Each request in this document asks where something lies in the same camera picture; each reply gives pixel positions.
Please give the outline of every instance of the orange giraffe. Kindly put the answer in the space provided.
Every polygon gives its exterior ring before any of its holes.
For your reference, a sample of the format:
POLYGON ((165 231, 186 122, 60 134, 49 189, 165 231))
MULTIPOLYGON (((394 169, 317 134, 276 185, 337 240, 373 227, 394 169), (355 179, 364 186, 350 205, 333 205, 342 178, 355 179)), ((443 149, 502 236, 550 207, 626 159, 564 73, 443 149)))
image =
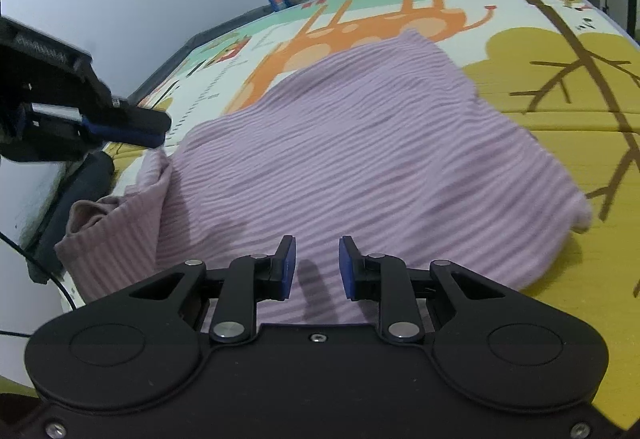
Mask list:
POLYGON ((446 9, 444 0, 433 0, 431 7, 423 8, 414 8, 414 0, 402 0, 399 12, 340 23, 352 2, 353 0, 345 1, 329 25, 312 30, 313 24, 327 8, 322 6, 293 39, 277 45, 246 79, 240 92, 226 108, 226 113, 236 112, 260 99, 271 82, 282 72, 303 69, 329 54, 393 38, 407 29, 415 29, 425 38, 439 42, 487 23, 496 9, 495 5, 485 6, 487 14, 484 18, 465 25, 464 10, 446 9))

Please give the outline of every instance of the purple knit fabric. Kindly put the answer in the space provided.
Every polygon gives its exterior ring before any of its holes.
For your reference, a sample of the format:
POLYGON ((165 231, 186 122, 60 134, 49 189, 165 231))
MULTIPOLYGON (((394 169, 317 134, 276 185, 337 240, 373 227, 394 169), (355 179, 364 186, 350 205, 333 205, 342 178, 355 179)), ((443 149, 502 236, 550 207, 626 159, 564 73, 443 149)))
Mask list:
POLYGON ((342 235, 519 289, 590 220, 564 167, 409 31, 300 70, 191 130, 170 158, 148 152, 123 197, 75 204, 56 251, 90 301, 187 259, 211 269, 273 253, 290 234, 290 299, 260 303, 258 319, 359 323, 374 309, 345 298, 342 235))

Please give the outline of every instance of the screw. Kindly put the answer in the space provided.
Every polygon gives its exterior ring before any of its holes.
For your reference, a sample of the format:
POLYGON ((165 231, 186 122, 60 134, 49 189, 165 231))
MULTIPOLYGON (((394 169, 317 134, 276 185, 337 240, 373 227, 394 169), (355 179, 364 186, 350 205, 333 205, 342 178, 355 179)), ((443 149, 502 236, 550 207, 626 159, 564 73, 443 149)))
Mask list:
POLYGON ((389 325, 389 333, 396 338, 413 338, 420 332, 420 327, 411 322, 396 322, 389 325))
POLYGON ((63 437, 66 437, 66 428, 60 423, 49 423, 44 428, 44 431, 51 439, 63 439, 63 437))
POLYGON ((238 322, 220 322, 213 327, 213 332, 220 338, 236 338, 244 333, 244 326, 238 322))
POLYGON ((312 334, 311 336, 309 336, 309 339, 314 343, 324 343, 329 338, 327 338, 326 335, 324 334, 318 333, 318 334, 312 334))
POLYGON ((578 423, 575 424, 573 428, 571 428, 571 439, 587 439, 591 434, 591 427, 586 423, 578 423))

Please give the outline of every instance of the cable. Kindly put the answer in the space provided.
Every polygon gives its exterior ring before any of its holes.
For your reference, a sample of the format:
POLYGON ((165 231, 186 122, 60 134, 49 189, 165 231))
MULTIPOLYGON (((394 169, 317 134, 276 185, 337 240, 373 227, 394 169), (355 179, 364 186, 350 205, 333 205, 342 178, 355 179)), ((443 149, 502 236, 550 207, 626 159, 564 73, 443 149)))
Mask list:
POLYGON ((0 336, 14 336, 16 338, 31 338, 30 334, 13 333, 11 331, 0 331, 0 336))
POLYGON ((38 262, 34 257, 29 255, 26 251, 22 250, 22 248, 19 245, 17 245, 8 236, 2 233, 2 231, 0 231, 0 240, 4 241, 5 244, 8 244, 14 251, 20 253, 26 260, 31 262, 34 266, 40 269, 45 275, 47 275, 51 279, 51 281, 56 285, 56 287, 60 289, 60 292, 64 295, 64 297, 66 298, 66 301, 69 302, 69 305, 71 305, 71 308, 73 310, 76 309, 76 304, 74 304, 73 298, 71 298, 71 296, 69 295, 65 287, 60 283, 60 280, 58 280, 54 275, 52 275, 49 271, 47 271, 45 267, 40 262, 38 262))

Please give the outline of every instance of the sweater sleeve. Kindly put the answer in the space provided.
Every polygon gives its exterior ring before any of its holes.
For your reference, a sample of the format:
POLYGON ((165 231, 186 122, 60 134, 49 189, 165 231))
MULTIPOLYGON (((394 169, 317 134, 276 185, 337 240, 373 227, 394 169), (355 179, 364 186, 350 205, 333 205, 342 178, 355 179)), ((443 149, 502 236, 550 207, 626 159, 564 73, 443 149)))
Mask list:
POLYGON ((171 175, 164 150, 149 151, 136 184, 122 197, 73 204, 55 250, 86 302, 157 272, 162 204, 171 175))

